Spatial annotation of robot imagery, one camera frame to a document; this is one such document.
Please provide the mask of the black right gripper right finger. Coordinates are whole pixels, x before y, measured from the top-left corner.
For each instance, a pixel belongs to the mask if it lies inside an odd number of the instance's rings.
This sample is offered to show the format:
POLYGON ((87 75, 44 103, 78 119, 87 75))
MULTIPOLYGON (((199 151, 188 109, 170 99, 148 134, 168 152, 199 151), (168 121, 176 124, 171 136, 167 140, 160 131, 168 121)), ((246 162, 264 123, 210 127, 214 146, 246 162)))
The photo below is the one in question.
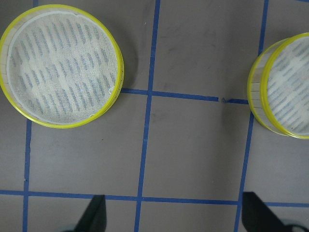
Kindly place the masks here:
POLYGON ((247 232, 289 232, 254 192, 242 195, 242 224, 247 232))

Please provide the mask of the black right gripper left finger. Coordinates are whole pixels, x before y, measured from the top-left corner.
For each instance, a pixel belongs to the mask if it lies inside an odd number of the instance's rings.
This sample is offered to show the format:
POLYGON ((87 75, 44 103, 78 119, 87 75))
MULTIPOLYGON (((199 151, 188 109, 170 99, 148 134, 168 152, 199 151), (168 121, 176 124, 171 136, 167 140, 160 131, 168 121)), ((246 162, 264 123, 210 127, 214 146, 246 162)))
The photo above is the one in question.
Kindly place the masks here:
POLYGON ((75 232, 104 232, 107 227, 104 195, 95 195, 74 228, 75 232))

